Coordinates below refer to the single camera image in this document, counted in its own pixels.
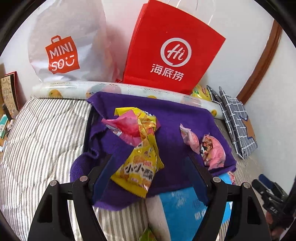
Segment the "pink silver snack packet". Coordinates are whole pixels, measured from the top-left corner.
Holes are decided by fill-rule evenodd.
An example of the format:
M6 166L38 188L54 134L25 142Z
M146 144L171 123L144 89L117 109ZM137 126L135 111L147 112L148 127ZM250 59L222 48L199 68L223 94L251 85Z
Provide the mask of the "pink silver snack packet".
M200 154L208 170L224 167L225 151L217 138L207 134L202 138Z

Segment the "green snack packet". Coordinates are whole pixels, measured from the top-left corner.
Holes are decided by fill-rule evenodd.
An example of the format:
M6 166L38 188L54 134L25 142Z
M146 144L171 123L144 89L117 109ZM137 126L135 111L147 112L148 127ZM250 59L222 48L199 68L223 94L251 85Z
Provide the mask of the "green snack packet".
M138 241L157 241L157 239L152 229L148 227L144 230Z

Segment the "blue tissue pack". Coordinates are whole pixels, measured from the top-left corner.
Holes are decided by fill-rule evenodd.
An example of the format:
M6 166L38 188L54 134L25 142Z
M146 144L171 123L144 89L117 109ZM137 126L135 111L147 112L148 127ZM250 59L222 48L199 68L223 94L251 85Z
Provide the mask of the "blue tissue pack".
M145 205L157 240L192 240L207 210L193 187L147 198Z

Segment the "grey checked star cushion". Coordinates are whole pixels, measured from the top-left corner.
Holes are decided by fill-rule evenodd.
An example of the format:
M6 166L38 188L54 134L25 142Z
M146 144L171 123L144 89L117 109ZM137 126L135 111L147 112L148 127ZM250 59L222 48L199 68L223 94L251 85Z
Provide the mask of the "grey checked star cushion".
M231 97L220 87L216 92L207 86L212 101L220 105L222 116L226 122L226 127L234 146L236 154L245 159L249 157L258 147L255 133L249 115L241 101L236 97Z

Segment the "small pink snack packet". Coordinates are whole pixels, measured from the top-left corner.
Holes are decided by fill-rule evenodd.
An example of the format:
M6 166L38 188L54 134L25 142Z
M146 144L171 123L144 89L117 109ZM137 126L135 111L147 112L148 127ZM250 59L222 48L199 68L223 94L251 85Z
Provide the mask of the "small pink snack packet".
M190 128L186 128L182 124L180 124L180 131L184 143L190 146L193 152L200 154L200 144L196 134L192 132Z

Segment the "pink yellow snack packet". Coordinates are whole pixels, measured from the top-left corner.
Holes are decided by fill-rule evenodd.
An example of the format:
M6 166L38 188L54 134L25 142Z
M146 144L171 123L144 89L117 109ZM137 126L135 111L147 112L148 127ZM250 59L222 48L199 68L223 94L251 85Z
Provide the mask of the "pink yellow snack packet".
M116 108L114 120L102 119L102 123L115 135L134 147L138 146L149 134L155 134L161 127L157 117L135 107Z

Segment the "purple towel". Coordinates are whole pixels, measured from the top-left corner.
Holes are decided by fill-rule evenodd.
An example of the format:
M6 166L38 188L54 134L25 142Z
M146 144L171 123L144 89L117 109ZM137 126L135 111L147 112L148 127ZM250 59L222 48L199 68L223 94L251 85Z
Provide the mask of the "purple towel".
M224 167L210 170L213 176L236 169L232 150L215 124L213 116L206 109L160 99L106 92L95 93L88 99L88 103L92 106L90 115L95 119L87 123L84 153L72 164L70 170L72 182L83 175L88 175L108 154L113 157L111 160L113 172L128 158L133 146L125 143L101 122L103 118L114 119L115 109L123 107L136 107L147 111L155 115L161 125L156 132L156 142L165 168L156 173L148 197L191 186L183 171L183 161L191 149L181 137L180 125L190 128L199 139L205 134L210 134L222 145L226 161Z

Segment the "yellow green snack bag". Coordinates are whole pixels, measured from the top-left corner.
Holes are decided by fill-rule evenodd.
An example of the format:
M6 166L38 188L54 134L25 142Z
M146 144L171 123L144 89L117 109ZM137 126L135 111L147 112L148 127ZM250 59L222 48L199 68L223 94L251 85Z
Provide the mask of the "yellow green snack bag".
M197 84L192 93L190 94L192 97L200 98L206 101L212 101L211 94L208 88L204 88L201 85Z

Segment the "white Miniso plastic bag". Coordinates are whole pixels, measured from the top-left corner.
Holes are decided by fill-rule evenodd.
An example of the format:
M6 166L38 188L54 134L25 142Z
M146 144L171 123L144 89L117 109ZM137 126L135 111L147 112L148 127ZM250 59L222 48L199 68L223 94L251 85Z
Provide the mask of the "white Miniso plastic bag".
M45 1L28 42L29 62L41 82L114 82L101 1Z

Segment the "red Haidilao paper bag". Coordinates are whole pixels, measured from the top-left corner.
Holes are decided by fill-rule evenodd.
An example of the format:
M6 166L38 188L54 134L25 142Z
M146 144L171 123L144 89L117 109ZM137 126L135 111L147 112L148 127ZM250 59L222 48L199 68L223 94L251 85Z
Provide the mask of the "red Haidilao paper bag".
M133 31L122 81L191 94L224 41L194 16L148 1Z

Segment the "brown wooden door frame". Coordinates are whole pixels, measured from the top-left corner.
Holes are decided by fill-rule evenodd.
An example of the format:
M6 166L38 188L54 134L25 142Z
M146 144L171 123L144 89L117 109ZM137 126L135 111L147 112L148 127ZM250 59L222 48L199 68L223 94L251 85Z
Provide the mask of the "brown wooden door frame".
M274 20L266 46L247 82L237 95L237 99L246 104L263 80L274 58L282 34L282 27Z

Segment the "brown picture frame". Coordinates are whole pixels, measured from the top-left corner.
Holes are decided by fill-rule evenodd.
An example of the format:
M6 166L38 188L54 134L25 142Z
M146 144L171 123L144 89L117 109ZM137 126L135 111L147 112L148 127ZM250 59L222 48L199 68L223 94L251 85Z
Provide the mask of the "brown picture frame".
M17 74L12 72L1 78L1 93L10 115L16 118L19 113L20 105L17 95Z

